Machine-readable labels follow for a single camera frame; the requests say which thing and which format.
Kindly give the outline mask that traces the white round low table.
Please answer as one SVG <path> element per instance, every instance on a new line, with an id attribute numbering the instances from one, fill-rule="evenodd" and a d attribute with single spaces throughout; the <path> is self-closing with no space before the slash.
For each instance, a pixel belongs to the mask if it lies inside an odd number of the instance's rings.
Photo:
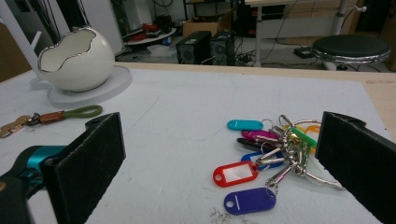
<path id="1" fill-rule="evenodd" d="M 176 28 L 170 28 L 168 32 L 165 32 L 161 29 L 150 31 L 143 28 L 136 28 L 132 30 L 132 32 L 130 32 L 128 35 L 125 35 L 122 38 L 122 41 L 125 46 L 146 44 L 150 42 L 164 40 L 165 38 L 171 36 L 176 30 Z"/>

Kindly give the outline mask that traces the white mat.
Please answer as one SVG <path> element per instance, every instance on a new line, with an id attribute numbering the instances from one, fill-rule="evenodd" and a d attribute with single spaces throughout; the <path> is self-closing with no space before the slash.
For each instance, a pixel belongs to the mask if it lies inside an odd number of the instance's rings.
<path id="1" fill-rule="evenodd" d="M 232 119 L 320 119 L 333 111 L 386 134 L 359 81 L 325 74 L 264 74 L 135 69 L 132 84 L 103 104 L 120 114 L 125 160 L 87 224 L 379 224 L 349 192 L 287 175 L 276 205 L 242 216 L 223 205 L 213 171 L 244 149 Z"/>

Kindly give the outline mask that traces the cardboard box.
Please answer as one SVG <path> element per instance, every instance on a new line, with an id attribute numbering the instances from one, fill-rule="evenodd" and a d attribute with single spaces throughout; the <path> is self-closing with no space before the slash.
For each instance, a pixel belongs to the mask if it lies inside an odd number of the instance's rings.
<path id="1" fill-rule="evenodd" d="M 232 29 L 233 14 L 226 13 L 217 16 L 198 16 L 183 23 L 183 36 L 187 37 L 197 31 L 210 31 L 215 35 L 218 31 Z"/>

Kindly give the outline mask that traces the black round stool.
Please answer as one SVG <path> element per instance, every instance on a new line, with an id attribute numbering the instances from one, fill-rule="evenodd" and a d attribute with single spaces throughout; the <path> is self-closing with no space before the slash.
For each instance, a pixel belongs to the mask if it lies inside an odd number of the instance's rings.
<path id="1" fill-rule="evenodd" d="M 316 40 L 311 54 L 331 71 L 345 71 L 352 64 L 384 62 L 391 46 L 376 37 L 365 35 L 331 35 Z"/>

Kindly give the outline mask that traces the white stand post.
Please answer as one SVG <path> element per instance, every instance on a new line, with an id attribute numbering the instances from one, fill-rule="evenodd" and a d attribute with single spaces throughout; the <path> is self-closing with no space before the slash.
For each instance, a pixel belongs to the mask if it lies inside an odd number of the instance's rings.
<path id="1" fill-rule="evenodd" d="M 38 71 L 38 59 L 35 54 L 35 47 L 38 43 L 39 38 L 42 35 L 41 31 L 37 31 L 34 35 L 32 41 L 29 41 L 24 34 L 22 28 L 19 26 L 17 20 L 15 19 L 12 11 L 10 10 L 7 2 L 5 0 L 0 0 L 0 19 L 2 23 L 8 28 L 14 40 L 18 44 L 24 57 L 31 65 L 33 71 L 35 72 L 38 79 L 42 79 L 41 74 Z"/>

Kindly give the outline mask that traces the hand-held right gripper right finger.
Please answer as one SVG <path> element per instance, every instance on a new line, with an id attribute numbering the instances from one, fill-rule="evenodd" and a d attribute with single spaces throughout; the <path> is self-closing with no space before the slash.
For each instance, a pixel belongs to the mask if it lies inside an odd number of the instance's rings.
<path id="1" fill-rule="evenodd" d="M 368 211 L 396 224 L 396 144 L 347 115 L 325 111 L 315 157 Z"/>

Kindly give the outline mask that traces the black power adapter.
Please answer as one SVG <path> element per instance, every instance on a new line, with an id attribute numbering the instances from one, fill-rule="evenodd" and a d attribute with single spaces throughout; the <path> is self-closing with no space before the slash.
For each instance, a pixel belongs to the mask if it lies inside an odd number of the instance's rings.
<path id="1" fill-rule="evenodd" d="M 313 58 L 310 47 L 297 48 L 293 50 L 293 53 L 302 59 Z"/>

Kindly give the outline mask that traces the bunch of coloured key tags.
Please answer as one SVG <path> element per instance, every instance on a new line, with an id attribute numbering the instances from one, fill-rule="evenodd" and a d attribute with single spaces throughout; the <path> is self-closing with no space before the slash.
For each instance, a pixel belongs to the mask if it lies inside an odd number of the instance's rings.
<path id="1" fill-rule="evenodd" d="M 303 119 L 290 122 L 286 116 L 279 117 L 286 122 L 276 139 L 276 148 L 263 152 L 255 161 L 240 161 L 220 166 L 213 172 L 213 181 L 222 188 L 254 180 L 261 167 L 269 169 L 271 165 L 287 161 L 289 164 L 268 178 L 262 188 L 246 189 L 229 193 L 224 198 L 224 207 L 232 215 L 266 211 L 276 205 L 278 184 L 291 171 L 313 180 L 321 186 L 338 190 L 344 188 L 338 181 L 320 178 L 307 171 L 311 149 L 317 148 L 317 141 L 307 132 L 319 133 L 321 122 L 315 119 Z"/>

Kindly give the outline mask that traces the white egg-shaped bowl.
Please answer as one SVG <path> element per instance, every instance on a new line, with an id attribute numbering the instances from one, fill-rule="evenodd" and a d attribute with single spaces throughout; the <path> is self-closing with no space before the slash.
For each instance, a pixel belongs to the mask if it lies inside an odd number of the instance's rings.
<path id="1" fill-rule="evenodd" d="M 50 84 L 65 91 L 88 91 L 102 85 L 115 64 L 108 41 L 90 27 L 61 37 L 38 56 L 38 70 Z"/>

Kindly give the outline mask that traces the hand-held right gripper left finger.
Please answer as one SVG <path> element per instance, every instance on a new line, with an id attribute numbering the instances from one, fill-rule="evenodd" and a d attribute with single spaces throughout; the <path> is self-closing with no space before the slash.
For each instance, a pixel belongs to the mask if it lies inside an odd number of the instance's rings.
<path id="1" fill-rule="evenodd" d="M 58 224 L 84 224 L 126 158 L 120 114 L 86 123 L 86 131 L 41 162 Z"/>

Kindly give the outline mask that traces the green and brown keychain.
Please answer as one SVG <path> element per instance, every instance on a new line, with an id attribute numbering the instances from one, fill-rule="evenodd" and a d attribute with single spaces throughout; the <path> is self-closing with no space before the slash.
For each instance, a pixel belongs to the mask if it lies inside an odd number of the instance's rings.
<path id="1" fill-rule="evenodd" d="M 103 108 L 100 105 L 87 105 L 67 111 L 62 110 L 42 115 L 34 113 L 33 116 L 19 116 L 14 121 L 0 127 L 0 138 L 7 138 L 25 126 L 50 124 L 65 119 L 88 119 L 99 116 L 102 112 Z"/>

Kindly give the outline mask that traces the black computer tower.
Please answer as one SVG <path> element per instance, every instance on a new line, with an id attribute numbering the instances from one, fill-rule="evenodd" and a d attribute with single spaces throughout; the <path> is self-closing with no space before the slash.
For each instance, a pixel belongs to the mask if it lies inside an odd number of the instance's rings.
<path id="1" fill-rule="evenodd" d="M 211 32 L 196 31 L 176 44 L 180 64 L 205 64 L 211 58 Z"/>
<path id="2" fill-rule="evenodd" d="M 234 35 L 232 31 L 217 31 L 210 39 L 210 47 L 214 65 L 235 65 Z"/>

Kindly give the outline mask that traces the white round base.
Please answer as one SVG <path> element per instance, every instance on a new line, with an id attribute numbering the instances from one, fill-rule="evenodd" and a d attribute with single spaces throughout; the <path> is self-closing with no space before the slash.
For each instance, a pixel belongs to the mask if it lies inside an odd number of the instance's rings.
<path id="1" fill-rule="evenodd" d="M 81 92 L 64 91 L 53 87 L 47 81 L 33 78 L 30 85 L 33 90 L 46 90 L 49 103 L 56 108 L 75 108 L 98 105 L 125 91 L 133 82 L 131 71 L 116 65 L 112 75 L 100 86 Z"/>

